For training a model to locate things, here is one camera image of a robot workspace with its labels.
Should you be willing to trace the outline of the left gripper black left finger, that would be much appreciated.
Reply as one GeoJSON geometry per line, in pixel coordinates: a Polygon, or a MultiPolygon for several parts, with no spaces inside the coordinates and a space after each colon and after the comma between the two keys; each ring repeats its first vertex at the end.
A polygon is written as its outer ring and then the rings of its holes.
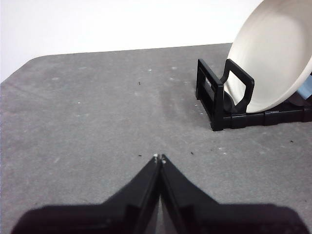
{"type": "Polygon", "coordinates": [[[113,196],[100,204],[49,205],[27,211],[14,234],[151,233],[158,212],[158,155],[113,196]]]}

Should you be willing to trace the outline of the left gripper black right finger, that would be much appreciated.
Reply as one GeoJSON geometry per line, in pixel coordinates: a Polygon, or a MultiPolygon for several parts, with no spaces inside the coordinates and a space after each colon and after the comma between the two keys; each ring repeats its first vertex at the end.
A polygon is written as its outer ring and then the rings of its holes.
{"type": "Polygon", "coordinates": [[[274,204],[221,204],[161,155],[161,199],[168,232],[177,234],[307,234],[291,208],[274,204]]]}

